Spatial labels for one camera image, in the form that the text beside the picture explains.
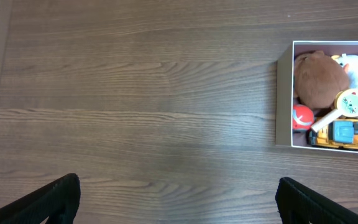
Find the cardboard box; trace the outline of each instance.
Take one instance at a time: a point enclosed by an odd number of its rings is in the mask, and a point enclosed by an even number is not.
[[[296,56],[323,50],[326,55],[358,55],[358,41],[293,41],[277,62],[277,110],[276,110],[276,139],[278,146],[290,146],[300,149],[319,149],[325,151],[351,152],[343,149],[311,147],[307,145],[306,136],[292,133],[293,99],[293,61]]]

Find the toy box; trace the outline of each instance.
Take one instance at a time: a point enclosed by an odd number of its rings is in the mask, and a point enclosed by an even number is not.
[[[293,105],[298,104],[294,98],[294,59],[296,56],[308,52],[322,50],[326,55],[358,55],[358,41],[293,41],[291,46],[284,52],[277,62],[277,110],[276,110],[276,138],[278,146],[290,146],[300,149],[319,149],[327,151],[341,151],[358,153],[354,150],[340,147],[336,149],[329,144],[327,147],[312,146],[310,139],[316,140],[315,136],[305,133],[293,133]]]

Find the toy ball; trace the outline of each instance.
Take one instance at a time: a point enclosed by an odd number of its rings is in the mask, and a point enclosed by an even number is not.
[[[307,131],[314,123],[314,114],[305,105],[293,105],[292,108],[292,130],[295,132]]]

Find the blue toy part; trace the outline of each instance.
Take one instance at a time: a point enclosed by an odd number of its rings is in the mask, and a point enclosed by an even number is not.
[[[317,145],[316,138],[317,138],[317,133],[315,133],[313,130],[310,130],[309,141],[308,141],[309,144],[311,144],[312,146]]]
[[[353,144],[354,128],[352,121],[333,122],[333,140],[343,144]]]

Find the wooden table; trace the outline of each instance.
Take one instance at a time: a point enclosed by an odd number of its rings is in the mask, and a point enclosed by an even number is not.
[[[0,207],[75,172],[76,223],[280,223],[284,176],[358,213],[358,155],[274,146],[292,40],[358,40],[358,2],[14,0]]]

